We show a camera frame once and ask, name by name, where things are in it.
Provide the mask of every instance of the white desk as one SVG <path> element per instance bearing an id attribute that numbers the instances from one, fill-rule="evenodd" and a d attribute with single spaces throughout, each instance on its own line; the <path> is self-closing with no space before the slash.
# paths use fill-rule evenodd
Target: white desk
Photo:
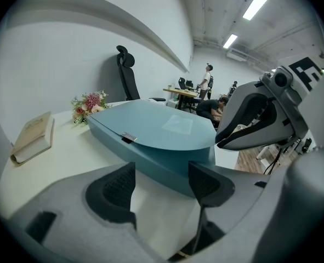
<path id="1" fill-rule="evenodd" d="M 0 215 L 6 219 L 57 180 L 124 162 L 94 138 L 88 126 L 74 127 L 71 111 L 54 118 L 51 149 L 20 167 L 10 160 L 5 166 L 0 180 Z M 216 164 L 234 168 L 238 153 L 229 153 L 216 147 Z M 195 199 L 136 171 L 131 211 L 137 216 L 138 234 L 167 259 L 195 236 L 200 206 Z"/>

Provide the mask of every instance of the wooden floor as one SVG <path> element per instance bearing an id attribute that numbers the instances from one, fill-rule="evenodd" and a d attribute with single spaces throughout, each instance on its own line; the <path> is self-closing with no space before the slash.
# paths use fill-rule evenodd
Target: wooden floor
<path id="1" fill-rule="evenodd" d="M 250 173 L 263 173 L 265 170 L 265 167 L 260 162 L 260 160 L 257 160 L 256 156 L 259 154 L 259 152 L 263 149 L 263 147 L 257 147 L 247 150 L 242 150 L 238 154 L 237 163 L 235 166 L 235 169 L 241 170 L 241 171 L 247 171 Z M 291 155 L 288 155 L 290 152 L 290 148 L 288 151 L 280 156 L 278 159 L 278 162 L 274 166 L 273 171 L 280 167 L 281 165 L 289 165 L 291 164 L 297 157 L 298 154 L 293 151 Z M 269 149 L 263 154 L 262 159 L 266 158 L 269 163 L 274 161 L 276 155 L 278 154 L 278 149 L 276 146 L 271 145 Z"/>

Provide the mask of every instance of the desk in background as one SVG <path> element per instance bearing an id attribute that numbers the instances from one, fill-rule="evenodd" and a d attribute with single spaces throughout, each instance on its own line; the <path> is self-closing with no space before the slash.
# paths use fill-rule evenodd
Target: desk in background
<path id="1" fill-rule="evenodd" d="M 191 92 L 189 90 L 180 90 L 180 89 L 175 89 L 175 88 L 168 88 L 168 89 L 163 89 L 166 92 L 170 92 L 170 93 L 175 93 L 175 94 L 179 94 L 179 103 L 178 103 L 178 109 L 181 110 L 181 105 L 183 104 L 183 99 L 184 96 L 188 96 L 190 98 L 196 98 L 198 96 L 198 93 L 195 92 Z"/>

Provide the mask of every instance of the black mesh panel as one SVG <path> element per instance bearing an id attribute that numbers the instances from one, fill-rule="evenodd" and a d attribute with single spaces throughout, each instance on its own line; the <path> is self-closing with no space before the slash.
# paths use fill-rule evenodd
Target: black mesh panel
<path id="1" fill-rule="evenodd" d="M 218 180 L 200 170 L 189 171 L 189 183 L 199 203 L 220 188 Z"/>
<path id="2" fill-rule="evenodd" d="M 110 203 L 130 209 L 130 199 L 134 189 L 135 171 L 129 170 L 107 183 L 103 188 L 103 195 Z"/>
<path id="3" fill-rule="evenodd" d="M 251 121 L 256 119 L 257 115 L 266 108 L 267 100 L 262 98 L 252 98 L 239 122 L 239 124 L 248 126 Z"/>

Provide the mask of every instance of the black office chair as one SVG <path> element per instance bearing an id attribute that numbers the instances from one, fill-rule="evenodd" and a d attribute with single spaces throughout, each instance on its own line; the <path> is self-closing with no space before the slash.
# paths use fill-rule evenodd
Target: black office chair
<path id="1" fill-rule="evenodd" d="M 127 100 L 140 99 L 138 89 L 136 87 L 134 71 L 131 67 L 135 64 L 135 59 L 132 54 L 128 53 L 128 50 L 123 46 L 117 46 L 119 54 L 117 55 L 117 65 L 119 68 L 120 78 L 122 80 Z M 163 98 L 151 98 L 156 101 L 165 101 Z"/>

